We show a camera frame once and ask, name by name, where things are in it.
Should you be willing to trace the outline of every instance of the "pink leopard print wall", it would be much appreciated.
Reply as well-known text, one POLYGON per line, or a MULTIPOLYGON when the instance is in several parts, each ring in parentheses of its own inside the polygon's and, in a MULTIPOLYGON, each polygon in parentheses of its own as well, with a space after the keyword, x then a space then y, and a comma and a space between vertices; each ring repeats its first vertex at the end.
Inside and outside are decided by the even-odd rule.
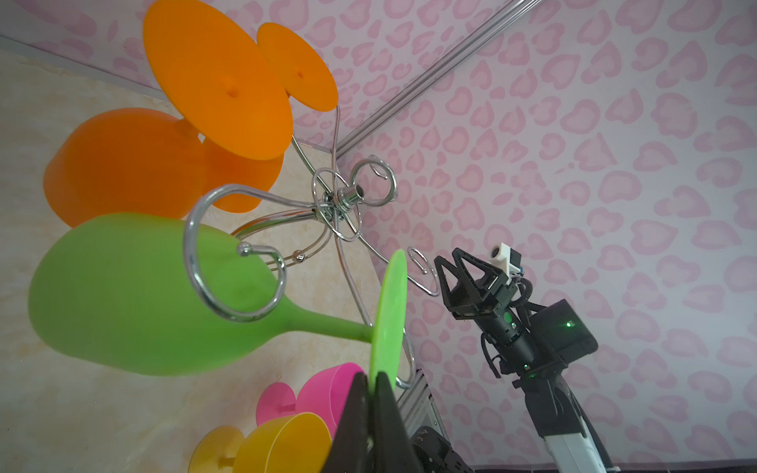
MULTIPOLYGON (((617 462, 757 457, 755 57, 755 2, 544 0, 345 163, 397 172, 364 219, 385 254, 504 241, 533 300, 571 303, 600 349, 565 378, 617 462)), ((551 462, 478 329, 410 287, 454 448, 551 462)))
MULTIPOLYGON (((155 0, 4 0, 0 35, 158 88, 142 44, 155 0)), ((339 87, 340 138, 484 23, 504 0, 205 0, 253 38, 268 21, 303 36, 339 87)), ((296 100, 294 134, 332 145, 334 114, 296 100)))

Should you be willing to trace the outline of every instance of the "gray trim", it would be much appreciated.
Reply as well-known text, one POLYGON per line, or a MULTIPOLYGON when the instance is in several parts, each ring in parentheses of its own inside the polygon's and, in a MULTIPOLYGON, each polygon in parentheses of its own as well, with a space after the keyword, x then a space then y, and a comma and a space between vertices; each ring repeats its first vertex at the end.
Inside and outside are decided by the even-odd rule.
POLYGON ((33 58, 52 66, 69 70, 81 76, 91 77, 96 80, 101 80, 102 82, 108 82, 110 84, 113 84, 114 86, 123 87, 124 89, 147 95, 148 97, 157 98, 166 102, 169 101, 168 97, 166 97, 166 95, 161 90, 143 86, 142 84, 138 84, 137 82, 134 82, 132 80, 115 76, 104 70, 97 69, 96 67, 87 66, 85 64, 72 61, 71 59, 43 51, 42 49, 35 48, 34 46, 25 45, 22 42, 16 41, 15 39, 0 36, 0 49, 4 49, 15 54, 20 54, 22 56, 26 56, 27 58, 33 58))
POLYGON ((365 137, 388 122, 394 115, 408 106, 423 92, 430 89, 444 74, 450 72, 471 54, 483 47, 489 40, 500 34, 524 13, 532 9, 541 0, 512 0, 502 7, 489 20, 482 24, 470 36, 465 38, 455 49, 442 56, 430 69, 413 80, 405 89, 368 117, 352 133, 342 139, 337 146, 337 159, 342 158, 365 137))

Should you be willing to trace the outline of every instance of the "beige tabletop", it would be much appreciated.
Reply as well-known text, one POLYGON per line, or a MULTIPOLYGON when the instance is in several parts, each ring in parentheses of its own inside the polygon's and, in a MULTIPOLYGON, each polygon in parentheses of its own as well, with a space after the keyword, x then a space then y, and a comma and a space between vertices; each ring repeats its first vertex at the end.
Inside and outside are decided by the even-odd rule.
MULTIPOLYGON (((45 252, 68 227, 50 210, 42 173, 81 122, 119 107, 176 115, 165 102, 0 51, 0 471, 186 471, 198 441, 220 425, 245 434, 255 427, 263 389, 284 381, 297 393, 316 372, 348 361, 368 369, 369 345, 305 333, 280 335, 223 369, 154 378, 60 355, 36 336, 26 314, 30 279, 45 252)), ((306 152, 316 167, 330 156, 306 152)), ((310 199, 310 174, 293 150, 271 192, 310 199)), ((212 209, 204 222, 231 231, 251 216, 284 210, 263 202, 235 215, 212 209)), ((284 254, 320 233, 314 222, 266 230, 284 254)), ((367 250, 345 244, 369 311, 379 281, 367 250)), ((286 294, 299 306, 360 321, 333 242, 288 273, 286 294)), ((403 360, 400 373, 407 376, 403 360)))

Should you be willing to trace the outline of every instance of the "wall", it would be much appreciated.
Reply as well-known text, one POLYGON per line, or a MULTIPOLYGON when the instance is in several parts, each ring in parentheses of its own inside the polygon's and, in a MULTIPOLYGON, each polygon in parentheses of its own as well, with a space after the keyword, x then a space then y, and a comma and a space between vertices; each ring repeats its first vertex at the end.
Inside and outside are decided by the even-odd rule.
MULTIPOLYGON (((45 200, 42 174, 76 126, 119 107, 176 115, 165 102, 0 51, 0 471, 186 471, 211 429, 253 430, 257 399, 269 384, 284 381, 298 392, 322 369, 348 361, 369 365, 368 344, 289 333, 225 368, 158 378, 69 358, 39 340, 26 313, 30 279, 68 230, 45 200)), ((316 167, 329 164, 328 154, 306 152, 316 167)), ((271 192, 310 199, 310 174, 292 150, 271 192)), ((280 210, 265 202, 249 214, 211 209, 204 221, 230 232, 280 210)), ((314 222, 281 227, 252 241, 275 241, 291 254, 321 228, 314 222)), ((375 316, 380 286, 367 251, 357 243, 344 249, 375 316)), ((286 294, 309 310, 360 321, 333 244, 290 268, 286 294)))
MULTIPOLYGON (((12 0, 0 35, 158 88, 142 44, 155 0, 12 0)), ((393 98, 506 2, 504 0, 205 0, 257 37, 268 21, 303 36, 339 87, 340 138, 393 98)), ((334 115, 296 101, 294 133, 331 147, 334 115)))
MULTIPOLYGON (((385 253, 505 241, 581 314, 600 349, 565 378, 618 462, 757 456, 755 41, 755 2, 544 0, 349 158, 397 171, 385 253)), ((463 458, 550 462, 478 329, 408 310, 463 458)))

